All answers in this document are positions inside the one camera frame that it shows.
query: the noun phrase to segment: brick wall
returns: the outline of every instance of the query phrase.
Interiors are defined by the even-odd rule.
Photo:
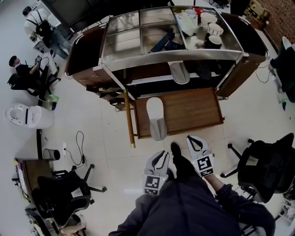
[[[295,0],[258,0],[270,12],[265,31],[280,48],[281,39],[286,36],[295,43]]]

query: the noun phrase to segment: white label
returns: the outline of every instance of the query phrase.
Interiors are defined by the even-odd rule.
[[[83,193],[80,188],[77,188],[75,191],[71,192],[73,198],[83,196]]]

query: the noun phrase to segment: power outlet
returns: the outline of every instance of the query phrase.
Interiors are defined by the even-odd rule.
[[[63,155],[65,156],[66,155],[66,143],[63,142]]]

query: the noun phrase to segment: white bowl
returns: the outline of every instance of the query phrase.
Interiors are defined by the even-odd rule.
[[[209,27],[208,24],[209,23],[216,23],[217,18],[210,13],[203,12],[203,13],[201,13],[201,22],[202,22],[202,27],[204,29],[208,29],[208,27]]]

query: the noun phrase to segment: green object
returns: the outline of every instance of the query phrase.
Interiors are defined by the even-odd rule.
[[[50,94],[49,97],[51,98],[51,102],[58,102],[59,101],[59,97],[55,96],[53,94]]]

